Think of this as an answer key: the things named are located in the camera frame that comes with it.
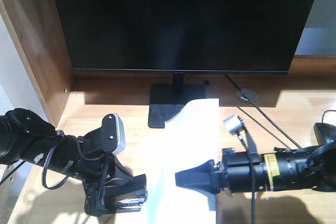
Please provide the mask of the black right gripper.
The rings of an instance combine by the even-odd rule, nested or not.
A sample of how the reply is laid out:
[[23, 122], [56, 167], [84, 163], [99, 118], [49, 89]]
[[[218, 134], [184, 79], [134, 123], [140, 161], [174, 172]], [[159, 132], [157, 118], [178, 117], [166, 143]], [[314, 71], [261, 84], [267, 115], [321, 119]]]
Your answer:
[[175, 173], [177, 187], [201, 194], [217, 194], [218, 190], [229, 189], [232, 193], [248, 193], [255, 183], [255, 191], [265, 190], [265, 164], [257, 154], [252, 155], [255, 180], [252, 180], [246, 152], [234, 152], [231, 148], [222, 149], [222, 161], [217, 169], [214, 160], [202, 165]]

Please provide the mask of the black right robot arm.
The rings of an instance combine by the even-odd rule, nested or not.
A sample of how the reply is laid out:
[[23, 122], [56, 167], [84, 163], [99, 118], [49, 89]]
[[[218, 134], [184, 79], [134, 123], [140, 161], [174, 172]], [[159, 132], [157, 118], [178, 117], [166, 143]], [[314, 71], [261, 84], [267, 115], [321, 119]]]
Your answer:
[[222, 150], [222, 160], [175, 174], [177, 187], [202, 194], [216, 195], [227, 189], [231, 193], [313, 189], [335, 191], [335, 144], [326, 144], [273, 153], [252, 154]]

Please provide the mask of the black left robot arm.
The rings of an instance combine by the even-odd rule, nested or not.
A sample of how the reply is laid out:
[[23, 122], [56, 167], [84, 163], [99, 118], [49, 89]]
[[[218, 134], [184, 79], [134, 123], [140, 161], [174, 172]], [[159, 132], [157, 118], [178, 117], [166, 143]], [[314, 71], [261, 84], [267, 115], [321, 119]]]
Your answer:
[[1, 116], [1, 164], [21, 159], [41, 166], [42, 184], [49, 190], [60, 188], [69, 177], [78, 179], [85, 190], [87, 214], [114, 214], [117, 207], [108, 186], [115, 174], [114, 119], [107, 115], [100, 128], [75, 137], [57, 131], [31, 110], [10, 110]]

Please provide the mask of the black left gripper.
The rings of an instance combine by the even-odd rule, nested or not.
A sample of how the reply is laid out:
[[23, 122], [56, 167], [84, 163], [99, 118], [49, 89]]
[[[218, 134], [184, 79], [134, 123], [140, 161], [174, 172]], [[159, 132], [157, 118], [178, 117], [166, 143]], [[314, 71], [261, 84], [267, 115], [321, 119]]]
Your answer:
[[65, 174], [83, 182], [85, 192], [85, 213], [102, 216], [107, 213], [104, 205], [104, 192], [109, 164], [115, 156], [105, 152], [101, 144], [101, 131], [95, 129], [84, 136], [65, 136], [71, 166]]

